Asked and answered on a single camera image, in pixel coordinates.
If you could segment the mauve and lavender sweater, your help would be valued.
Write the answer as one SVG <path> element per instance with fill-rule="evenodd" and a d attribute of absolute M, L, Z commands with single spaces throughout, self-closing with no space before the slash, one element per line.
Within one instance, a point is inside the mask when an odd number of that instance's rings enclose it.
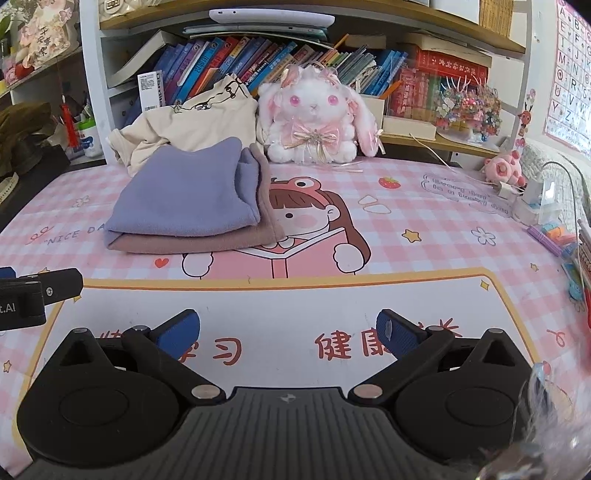
<path fill-rule="evenodd" d="M 284 237 L 270 204 L 270 163 L 230 137 L 195 152 L 165 145 L 119 194 L 105 223 L 108 249 L 197 254 L 269 245 Z"/>

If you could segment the cream wrist watch band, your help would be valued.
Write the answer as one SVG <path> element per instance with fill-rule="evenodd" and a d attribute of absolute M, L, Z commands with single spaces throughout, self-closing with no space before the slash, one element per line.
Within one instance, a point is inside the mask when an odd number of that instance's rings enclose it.
<path fill-rule="evenodd" d="M 4 203 L 12 192 L 15 190 L 19 182 L 19 176 L 16 172 L 0 181 L 0 204 Z"/>

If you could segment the pink checkered desk mat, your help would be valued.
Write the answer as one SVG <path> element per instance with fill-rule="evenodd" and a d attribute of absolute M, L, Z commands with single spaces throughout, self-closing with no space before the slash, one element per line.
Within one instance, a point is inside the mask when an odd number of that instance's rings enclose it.
<path fill-rule="evenodd" d="M 342 232 L 269 254 L 131 255 L 108 250 L 104 224 L 126 171 L 107 165 L 60 176 L 1 235 L 18 274 L 76 268 L 82 294 L 48 309 L 43 327 L 1 336 L 1 464 L 30 461 L 15 425 L 36 373 L 73 328 L 115 338 L 185 309 L 201 333 L 181 356 L 202 376 L 236 386 L 349 389 L 392 361 L 374 331 L 392 309 L 422 326 L 477 337 L 506 330 L 526 356 L 551 365 L 575 406 L 590 406 L 590 331 L 561 262 L 525 228 L 473 199 L 463 174 L 429 164 L 365 161 L 346 169 L 276 166 L 273 177 L 334 192 L 370 247 L 359 271 L 335 265 Z"/>

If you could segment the red tassel ornament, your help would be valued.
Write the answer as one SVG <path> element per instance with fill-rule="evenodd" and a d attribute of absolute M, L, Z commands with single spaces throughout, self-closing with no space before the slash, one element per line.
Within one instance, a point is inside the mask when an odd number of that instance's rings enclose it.
<path fill-rule="evenodd" d="M 79 138 L 78 138 L 78 134 L 77 134 L 77 131 L 75 128 L 75 123 L 74 123 L 72 113 L 71 113 L 70 108 L 68 107 L 68 104 L 66 102 L 65 95 L 61 96 L 60 111 L 61 111 L 61 119 L 63 121 L 65 128 L 66 128 L 68 145 L 70 148 L 75 150 L 79 147 Z"/>

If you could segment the white green pen cup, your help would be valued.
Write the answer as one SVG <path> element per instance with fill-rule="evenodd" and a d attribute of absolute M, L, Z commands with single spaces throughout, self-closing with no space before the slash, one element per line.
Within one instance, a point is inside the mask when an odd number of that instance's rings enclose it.
<path fill-rule="evenodd" d="M 102 155 L 99 132 L 95 120 L 89 118 L 77 123 L 78 135 L 84 154 L 88 158 L 98 158 Z"/>

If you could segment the olive brown cloth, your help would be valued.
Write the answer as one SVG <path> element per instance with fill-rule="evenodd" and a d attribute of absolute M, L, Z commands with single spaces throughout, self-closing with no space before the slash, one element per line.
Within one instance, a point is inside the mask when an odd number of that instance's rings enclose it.
<path fill-rule="evenodd" d="M 51 121 L 48 102 L 22 102 L 1 111 L 1 166 L 4 178 L 27 174 L 40 161 L 41 149 L 30 140 Z"/>

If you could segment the small pink pig toy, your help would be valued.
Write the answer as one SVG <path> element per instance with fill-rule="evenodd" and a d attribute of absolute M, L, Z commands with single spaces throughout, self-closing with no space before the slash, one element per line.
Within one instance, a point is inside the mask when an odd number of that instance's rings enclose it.
<path fill-rule="evenodd" d="M 506 183 L 517 187 L 525 187 L 526 178 L 523 176 L 520 154 L 514 150 L 511 153 L 500 154 L 484 162 L 483 173 L 488 182 L 494 184 Z"/>

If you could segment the colourful bead ornament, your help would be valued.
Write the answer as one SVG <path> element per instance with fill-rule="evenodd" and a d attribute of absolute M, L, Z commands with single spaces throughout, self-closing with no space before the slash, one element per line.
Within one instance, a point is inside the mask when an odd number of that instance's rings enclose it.
<path fill-rule="evenodd" d="M 468 131 L 481 141 L 499 134 L 501 101 L 497 90 L 488 84 L 448 79 L 442 83 L 435 105 L 439 129 Z"/>

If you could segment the small white barcode box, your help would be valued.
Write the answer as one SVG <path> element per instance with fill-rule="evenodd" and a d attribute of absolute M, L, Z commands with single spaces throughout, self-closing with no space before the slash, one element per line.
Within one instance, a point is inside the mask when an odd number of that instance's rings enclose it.
<path fill-rule="evenodd" d="M 165 105 L 161 70 L 139 74 L 137 81 L 141 112 L 147 112 Z"/>

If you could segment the cream garment pile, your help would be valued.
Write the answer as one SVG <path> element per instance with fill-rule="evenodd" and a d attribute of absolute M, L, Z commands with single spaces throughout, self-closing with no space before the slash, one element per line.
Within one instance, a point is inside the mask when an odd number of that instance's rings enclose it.
<path fill-rule="evenodd" d="M 135 175 L 162 146 L 194 152 L 229 137 L 247 147 L 256 142 L 257 102 L 233 75 L 186 102 L 140 114 L 132 124 L 115 129 L 107 143 L 115 158 Z"/>

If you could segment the white pink plush bunny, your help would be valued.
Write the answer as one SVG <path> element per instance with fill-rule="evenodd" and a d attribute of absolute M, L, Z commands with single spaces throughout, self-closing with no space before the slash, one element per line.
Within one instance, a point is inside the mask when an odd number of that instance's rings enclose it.
<path fill-rule="evenodd" d="M 257 94 L 256 137 L 273 163 L 349 164 L 383 149 L 374 114 L 332 69 L 290 65 Z"/>

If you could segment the row of colourful books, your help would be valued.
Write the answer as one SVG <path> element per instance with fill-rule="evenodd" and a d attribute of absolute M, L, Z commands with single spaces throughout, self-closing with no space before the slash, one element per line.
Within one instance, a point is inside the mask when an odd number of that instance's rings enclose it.
<path fill-rule="evenodd" d="M 442 83 L 467 80 L 488 84 L 491 58 L 431 36 L 410 34 L 396 49 L 363 43 L 346 50 L 322 49 L 304 41 L 226 36 L 177 45 L 163 67 L 165 105 L 182 104 L 225 75 L 245 84 L 253 96 L 263 83 L 280 79 L 290 65 L 335 71 L 339 81 L 362 98 L 376 100 L 376 113 L 436 125 Z"/>

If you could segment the beige lucky charm plush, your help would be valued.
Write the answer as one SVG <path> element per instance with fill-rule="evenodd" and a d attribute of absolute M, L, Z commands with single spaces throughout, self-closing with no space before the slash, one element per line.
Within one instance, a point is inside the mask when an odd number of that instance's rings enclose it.
<path fill-rule="evenodd" d="M 39 69 L 49 61 L 76 50 L 80 42 L 77 1 L 37 1 L 32 16 L 19 30 L 19 63 Z"/>

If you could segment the white tablet on books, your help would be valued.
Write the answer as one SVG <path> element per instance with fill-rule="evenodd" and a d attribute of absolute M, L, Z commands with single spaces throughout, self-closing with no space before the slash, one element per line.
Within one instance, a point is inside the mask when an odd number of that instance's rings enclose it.
<path fill-rule="evenodd" d="M 260 23 L 328 28 L 335 17 L 328 14 L 273 8 L 211 9 L 209 18 L 219 24 Z"/>

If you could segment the white bookshelf frame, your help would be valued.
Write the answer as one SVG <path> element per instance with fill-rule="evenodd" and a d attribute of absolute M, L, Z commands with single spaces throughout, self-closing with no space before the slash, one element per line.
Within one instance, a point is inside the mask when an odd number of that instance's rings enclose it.
<path fill-rule="evenodd" d="M 416 28 L 442 35 L 456 43 L 465 43 L 480 50 L 515 59 L 523 63 L 519 103 L 525 99 L 532 44 L 532 3 L 517 2 L 512 12 L 524 14 L 526 41 L 523 45 L 463 18 L 410 1 L 166 1 L 126 15 L 100 20 L 96 1 L 81 1 L 80 28 L 85 74 L 100 139 L 116 127 L 114 113 L 123 108 L 111 101 L 122 94 L 123 87 L 109 90 L 108 77 L 122 62 L 125 49 L 143 32 L 181 26 L 206 19 L 215 9 L 236 7 L 301 10 L 354 20 L 389 22 L 401 27 Z"/>

